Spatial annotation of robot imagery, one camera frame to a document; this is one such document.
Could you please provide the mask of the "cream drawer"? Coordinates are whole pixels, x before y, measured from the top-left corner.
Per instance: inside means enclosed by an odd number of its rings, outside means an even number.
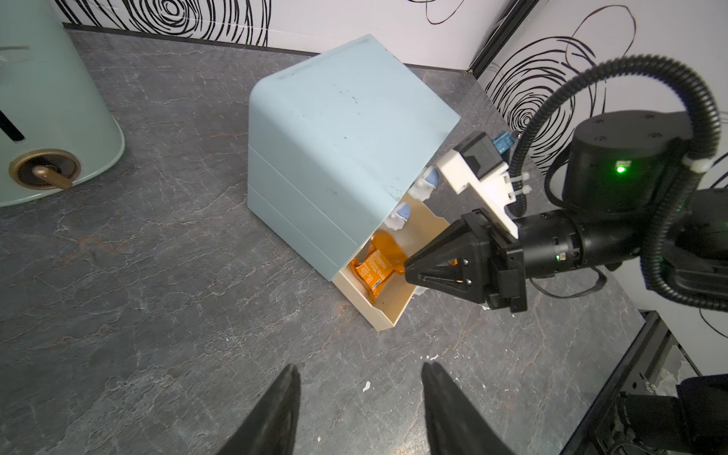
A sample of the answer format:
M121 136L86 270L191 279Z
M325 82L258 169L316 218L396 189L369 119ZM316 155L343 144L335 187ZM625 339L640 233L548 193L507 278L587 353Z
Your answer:
M400 231L392 231L382 224L378 230L390 233L394 242L410 257L424 248L449 223L435 215L424 202L409 195L405 195L402 202L407 203L411 209L404 227ZM377 298L372 301L364 282L348 265L337 273L332 283L377 332L394 328L411 299L424 291L423 288L409 284L403 274L394 271L384 282Z
M407 202L399 203L384 220L383 226L391 231L401 231L411 217L411 207Z
M430 166L411 185L408 194L413 199L424 202L432 196L439 184L440 174L435 167Z

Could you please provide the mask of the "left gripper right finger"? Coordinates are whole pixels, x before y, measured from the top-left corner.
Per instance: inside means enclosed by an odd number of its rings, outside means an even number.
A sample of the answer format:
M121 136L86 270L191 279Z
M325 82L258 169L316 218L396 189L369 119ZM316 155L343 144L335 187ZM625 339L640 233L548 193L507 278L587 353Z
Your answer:
M514 454L437 362L421 372L431 454Z

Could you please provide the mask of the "orange cookie packet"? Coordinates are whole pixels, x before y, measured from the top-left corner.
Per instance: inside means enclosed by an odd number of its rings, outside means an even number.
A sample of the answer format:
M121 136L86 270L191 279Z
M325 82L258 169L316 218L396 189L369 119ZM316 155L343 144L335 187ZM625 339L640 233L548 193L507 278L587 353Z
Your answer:
M405 261L409 257L388 231L376 231L365 251L366 257L363 260L354 257L349 269L364 287L368 301L375 304L390 278L405 273Z

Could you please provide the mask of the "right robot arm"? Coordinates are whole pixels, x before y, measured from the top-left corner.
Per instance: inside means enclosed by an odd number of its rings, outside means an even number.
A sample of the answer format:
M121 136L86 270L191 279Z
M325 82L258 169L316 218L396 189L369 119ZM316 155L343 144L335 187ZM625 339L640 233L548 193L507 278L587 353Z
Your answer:
M681 111L617 111L582 121L546 173L564 169L553 210L528 215L523 164L547 121L579 92L608 79L641 76L670 88ZM646 288L697 309L727 308L727 193L702 189L720 144L720 111L690 67L653 55L620 57L561 85L514 149L473 133L439 162L456 191L472 188L483 208L453 222L407 259L414 286L506 308L527 308L539 279L590 268L595 290L608 271L638 259Z

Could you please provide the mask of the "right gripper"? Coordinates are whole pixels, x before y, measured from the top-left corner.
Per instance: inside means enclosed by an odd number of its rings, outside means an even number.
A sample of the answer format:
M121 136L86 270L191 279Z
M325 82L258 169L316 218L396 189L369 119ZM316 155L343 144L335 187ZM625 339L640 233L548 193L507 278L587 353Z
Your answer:
M461 265L463 273L435 271ZM405 263L409 284L512 313L527 310L521 244L495 226L483 210L453 222Z

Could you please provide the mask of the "blue cream drawer cabinet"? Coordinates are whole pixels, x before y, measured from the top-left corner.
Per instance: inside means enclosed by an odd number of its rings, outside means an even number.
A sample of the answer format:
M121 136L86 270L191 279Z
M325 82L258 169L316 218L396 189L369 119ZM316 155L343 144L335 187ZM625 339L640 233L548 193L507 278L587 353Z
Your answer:
M248 208L332 280L459 122L371 35L254 86Z

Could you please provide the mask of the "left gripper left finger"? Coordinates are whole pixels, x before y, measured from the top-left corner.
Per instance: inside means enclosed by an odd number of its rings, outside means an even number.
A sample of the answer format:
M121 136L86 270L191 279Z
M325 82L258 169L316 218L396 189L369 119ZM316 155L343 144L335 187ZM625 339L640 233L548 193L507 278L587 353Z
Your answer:
M290 455L294 452L301 404L301 376L289 364L272 382L219 455Z

